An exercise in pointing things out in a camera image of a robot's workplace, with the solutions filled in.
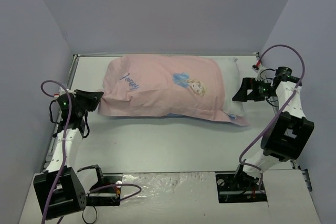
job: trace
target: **white table surface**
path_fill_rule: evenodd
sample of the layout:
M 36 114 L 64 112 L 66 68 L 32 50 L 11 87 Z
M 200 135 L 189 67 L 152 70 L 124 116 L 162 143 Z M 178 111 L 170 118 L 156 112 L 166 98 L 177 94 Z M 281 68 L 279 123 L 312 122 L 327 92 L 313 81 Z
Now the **white table surface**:
M 227 56 L 212 56 L 218 64 Z M 253 77 L 255 56 L 238 56 L 240 78 Z M 115 57 L 83 57 L 72 89 L 102 88 Z M 89 113 L 91 133 L 79 147 L 76 167 L 99 164 L 105 173 L 211 172 L 236 170 L 242 150 L 274 116 L 266 102 L 244 103 L 248 127 L 192 118 L 112 119 Z M 246 157 L 259 150 L 258 142 Z M 273 169 L 291 169 L 289 162 Z
M 111 59 L 81 58 L 72 89 L 100 89 Z M 238 57 L 241 77 L 255 76 L 254 63 L 255 57 Z M 91 134 L 80 145 L 76 167 L 99 164 L 104 173 L 124 173 L 124 183 L 143 188 L 120 207 L 99 207 L 96 224 L 319 224 L 302 173 L 289 163 L 264 174 L 268 202 L 218 203 L 213 171 L 235 170 L 238 155 L 274 116 L 263 102 L 248 102 L 244 108 L 251 123 L 244 128 L 189 118 L 113 120 L 90 113 Z M 122 189 L 122 196 L 130 190 Z M 85 216 L 93 220 L 92 208 Z M 31 185 L 19 224 L 40 223 L 41 217 Z M 81 213 L 65 216 L 62 224 L 67 223 L 83 223 Z
M 161 173 L 128 174 L 124 183 L 143 188 L 137 197 L 119 207 L 98 207 L 96 224 L 319 224 L 306 183 L 299 170 L 269 170 L 265 173 L 268 202 L 219 204 L 215 174 Z M 122 196 L 133 191 L 122 189 Z M 61 224 L 82 224 L 81 212 L 65 216 Z M 93 221 L 91 207 L 85 210 Z M 33 185 L 31 185 L 19 224 L 41 222 Z M 48 224 L 55 224 L 57 219 Z

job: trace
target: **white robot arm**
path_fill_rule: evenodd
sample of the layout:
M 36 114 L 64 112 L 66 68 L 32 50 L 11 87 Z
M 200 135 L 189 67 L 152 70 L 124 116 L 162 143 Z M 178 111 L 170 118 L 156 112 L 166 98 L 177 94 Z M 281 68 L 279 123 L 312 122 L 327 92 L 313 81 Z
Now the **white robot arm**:
M 281 108 L 292 96 L 294 90 L 296 93 L 281 112 L 278 120 L 263 135 L 260 150 L 244 161 L 259 167 L 260 170 L 249 165 L 239 165 L 234 181 L 237 188 L 246 187 L 249 183 L 257 184 L 261 173 L 272 166 L 290 159 L 297 159 L 314 129 L 314 123 L 306 119 L 302 110 L 301 85 L 296 88 L 299 78 L 291 75 L 292 70 L 288 67 L 279 67 L 272 83 L 260 80 L 260 73 L 265 69 L 260 66 L 258 70 L 257 78 L 243 79 L 239 91 L 233 97 L 234 101 L 263 101 L 265 98 L 277 97 Z
M 47 207 L 46 220 L 62 217 L 64 215 L 83 211 L 87 205 L 86 191 L 77 176 L 75 160 L 78 147 L 83 138 L 89 134 L 87 123 L 88 112 L 94 111 L 103 95 L 103 92 L 85 92 L 68 90 L 71 103 L 64 91 L 55 95 L 57 103 L 61 108 L 61 121 L 58 124 L 56 134 L 56 147 L 52 160 L 46 170 L 34 177 L 34 189 L 41 208 L 44 212 Z M 65 143 L 65 165 L 62 166 Z M 95 169 L 98 184 L 102 184 L 102 172 L 97 165 L 85 167 L 84 169 Z M 57 186 L 52 188 L 57 174 L 61 171 L 57 180 Z

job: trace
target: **gray wall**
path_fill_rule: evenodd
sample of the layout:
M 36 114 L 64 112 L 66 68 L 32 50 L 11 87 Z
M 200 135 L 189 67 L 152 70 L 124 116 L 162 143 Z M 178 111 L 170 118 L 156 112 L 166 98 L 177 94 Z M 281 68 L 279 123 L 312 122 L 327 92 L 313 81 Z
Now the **gray wall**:
M 336 220 L 335 18 L 336 0 L 289 0 L 264 46 L 292 45 L 306 63 L 302 108 L 307 118 L 315 122 L 315 130 L 299 163 L 308 168 L 322 223 Z M 296 76 L 301 73 L 299 60 L 287 49 L 273 49 L 265 63 L 268 67 L 292 67 Z
M 65 81 L 71 54 L 43 0 L 0 0 L 0 6 L 0 216 L 13 224 L 53 130 L 50 99 L 39 85 Z
M 44 0 L 73 53 L 259 51 L 287 0 Z

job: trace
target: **black bracket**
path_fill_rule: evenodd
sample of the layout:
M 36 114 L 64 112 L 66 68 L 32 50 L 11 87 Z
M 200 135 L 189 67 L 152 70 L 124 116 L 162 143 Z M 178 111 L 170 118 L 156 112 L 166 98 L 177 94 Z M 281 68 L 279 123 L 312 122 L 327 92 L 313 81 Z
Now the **black bracket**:
M 58 171 L 45 172 L 34 178 L 34 189 L 41 212 Z M 74 212 L 83 211 L 87 205 L 85 191 L 72 167 L 64 167 L 59 177 L 58 186 L 54 188 L 48 207 L 47 220 L 58 218 Z
M 121 175 L 115 174 L 103 174 L 101 168 L 98 165 L 91 165 L 78 170 L 81 172 L 82 170 L 95 169 L 97 173 L 98 181 L 95 183 L 90 190 L 96 189 L 98 187 L 113 185 L 117 181 L 122 181 Z M 120 193 L 121 188 L 106 188 L 99 191 L 98 194 L 88 194 L 87 195 L 87 206 L 119 206 L 120 205 Z

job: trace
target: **purple cable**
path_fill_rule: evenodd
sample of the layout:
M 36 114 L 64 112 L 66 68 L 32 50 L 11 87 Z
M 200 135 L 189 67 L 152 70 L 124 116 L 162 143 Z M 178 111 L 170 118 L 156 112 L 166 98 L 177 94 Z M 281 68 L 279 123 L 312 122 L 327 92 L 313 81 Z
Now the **purple cable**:
M 93 189 L 93 190 L 90 191 L 90 193 L 95 193 L 97 191 L 100 191 L 100 190 L 103 190 L 103 189 L 106 189 L 106 188 L 116 188 L 116 187 L 119 187 L 119 186 L 133 186 L 133 187 L 136 187 L 139 190 L 136 191 L 134 194 L 131 194 L 129 196 L 123 197 L 122 199 L 119 199 L 118 201 L 123 201 L 123 200 L 129 199 L 129 198 L 141 193 L 141 191 L 142 191 L 142 188 L 140 186 L 136 185 L 136 184 L 111 184 L 111 185 L 101 186 L 101 187 L 98 187 L 96 189 Z
M 268 49 L 266 49 L 266 51 L 264 53 L 262 53 L 262 55 L 260 56 L 260 61 L 261 59 L 264 57 L 264 55 L 269 51 L 271 50 L 272 48 L 275 48 L 275 47 L 286 47 L 290 50 L 292 50 L 293 52 L 295 52 L 295 54 L 299 57 L 300 61 L 301 61 L 301 64 L 302 64 L 302 74 L 301 74 L 301 77 L 298 81 L 298 83 L 295 85 L 295 89 L 300 85 L 300 83 L 302 82 L 303 80 L 303 77 L 305 75 L 305 71 L 306 71 L 306 67 L 305 67 L 305 63 L 303 61 L 303 58 L 302 56 L 299 54 L 299 52 L 297 52 L 294 48 L 290 47 L 290 46 L 287 46 L 287 45 L 283 45 L 283 44 L 277 44 L 277 45 L 274 45 L 274 46 L 271 46 L 269 47 Z M 239 162 L 241 165 L 247 165 L 247 166 L 250 166 L 250 167 L 253 167 L 259 171 L 261 171 L 261 169 L 256 166 L 256 165 L 253 165 L 253 164 L 249 164 L 249 163 L 245 163 L 243 161 L 243 156 L 248 152 L 249 149 L 251 149 L 251 147 L 253 145 L 256 144 L 256 142 L 269 130 L 269 128 L 276 122 L 276 120 L 278 119 L 278 117 L 280 116 L 281 112 L 285 109 L 285 107 L 288 105 L 288 103 L 290 102 L 290 100 L 292 100 L 292 98 L 294 97 L 294 95 L 296 94 L 296 90 L 293 91 L 293 94 L 288 98 L 288 100 L 283 104 L 283 106 L 278 110 L 278 113 L 274 116 L 274 118 L 267 124 L 267 126 L 264 128 L 264 130 L 245 148 L 245 150 L 243 150 L 243 152 L 240 154 L 239 156 Z M 259 188 L 258 190 L 260 192 L 261 191 L 261 185 L 263 184 L 263 174 L 262 172 L 260 172 L 260 182 L 259 182 Z
M 44 210 L 43 210 L 43 216 L 42 216 L 41 224 L 44 224 L 44 223 L 46 222 L 46 219 L 47 219 L 47 212 L 48 212 L 48 207 L 49 207 L 49 204 L 50 204 L 50 201 L 51 201 L 51 197 L 52 197 L 52 195 L 53 195 L 54 189 L 55 189 L 56 186 L 57 186 L 57 181 L 58 181 L 58 179 L 59 179 L 59 177 L 60 177 L 60 175 L 61 175 L 61 173 L 62 173 L 62 171 L 63 171 L 64 165 L 65 165 L 65 161 L 66 161 L 66 154 L 65 154 L 65 139 L 66 139 L 66 136 L 67 136 L 67 128 L 68 128 L 68 125 L 69 125 L 69 122 L 70 122 L 71 107 L 72 107 L 71 96 L 70 96 L 68 90 L 67 90 L 61 83 L 59 83 L 58 81 L 47 80 L 47 81 L 42 82 L 42 84 L 41 84 L 41 90 L 42 90 L 42 92 L 43 92 L 45 95 L 49 96 L 49 97 L 54 97 L 53 95 L 48 94 L 48 93 L 44 90 L 44 88 L 43 88 L 44 84 L 46 84 L 46 83 L 50 83 L 50 82 L 59 85 L 61 88 L 64 89 L 65 93 L 67 94 L 67 97 L 68 97 L 68 100 L 69 100 L 69 114 L 68 114 L 68 118 L 67 118 L 67 121 L 66 121 L 65 126 L 64 126 L 63 139 L 62 139 L 62 153 L 63 153 L 62 164 L 61 164 L 61 167 L 60 167 L 60 169 L 59 169 L 59 171 L 58 171 L 58 173 L 57 173 L 57 175 L 56 175 L 56 178 L 55 178 L 55 180 L 54 180 L 54 182 L 53 182 L 53 185 L 51 186 L 50 192 L 49 192 L 49 194 L 48 194 L 48 197 L 47 197 L 47 200 L 46 200 L 46 203 L 45 203 L 45 206 L 44 206 Z M 59 224 L 62 220 L 63 220 L 63 217 L 61 217 L 61 218 L 58 220 L 57 224 Z

